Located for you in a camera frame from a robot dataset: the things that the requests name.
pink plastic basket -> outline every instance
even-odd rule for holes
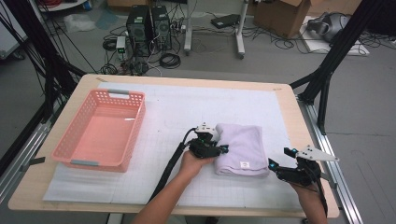
[[[69,167],[126,172],[145,111],[143,92],[91,90],[52,158]]]

concrete floor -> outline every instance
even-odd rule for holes
[[[67,13],[81,13],[78,8]],[[103,37],[111,29],[123,26],[126,18],[96,8],[87,12],[102,28],[89,32],[69,34],[95,70],[104,64]],[[208,19],[195,19],[210,27]],[[251,18],[247,18],[251,27]],[[92,72],[74,47],[61,35],[72,64]],[[304,50],[302,42],[298,44]],[[324,54],[302,54],[296,47],[280,49],[269,35],[245,38],[246,56],[240,60],[236,54],[234,37],[213,33],[194,33],[192,52],[185,56],[181,51],[181,66],[175,70],[159,68],[147,76],[184,77],[253,82],[291,83],[315,71]],[[396,158],[396,50],[386,47],[372,48],[368,57],[346,56],[335,71],[330,87],[326,116],[326,132],[332,144],[349,190],[364,223],[393,223],[396,219],[396,175],[393,167]],[[42,91],[31,63],[7,59],[0,61],[0,156],[12,144],[21,129],[44,101]],[[106,223],[106,214],[92,213],[32,213],[10,211],[7,199],[0,205],[1,223]],[[126,216],[123,223],[129,223]],[[189,223],[203,223],[202,217],[188,217]],[[298,219],[233,217],[223,223],[299,223]],[[330,223],[346,223],[343,215]]]

white label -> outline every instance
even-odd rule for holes
[[[250,164],[248,163],[248,161],[240,161],[240,163],[242,169],[250,168]]]

lavender towel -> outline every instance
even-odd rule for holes
[[[262,127],[218,124],[218,146],[229,145],[229,152],[215,160],[218,175],[269,175],[268,160],[262,146]]]

